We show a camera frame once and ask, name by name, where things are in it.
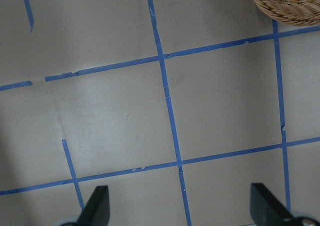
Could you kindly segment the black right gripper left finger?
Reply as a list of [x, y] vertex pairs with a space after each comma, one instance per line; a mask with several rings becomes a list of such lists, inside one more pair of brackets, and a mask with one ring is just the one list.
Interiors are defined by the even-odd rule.
[[76, 224], [80, 226], [107, 226], [110, 217], [109, 188], [107, 185], [97, 186]]

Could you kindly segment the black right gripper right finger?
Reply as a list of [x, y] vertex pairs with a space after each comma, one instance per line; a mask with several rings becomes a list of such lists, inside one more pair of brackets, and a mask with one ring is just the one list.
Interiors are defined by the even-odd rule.
[[296, 226], [287, 208], [263, 183], [250, 185], [250, 215], [257, 226]]

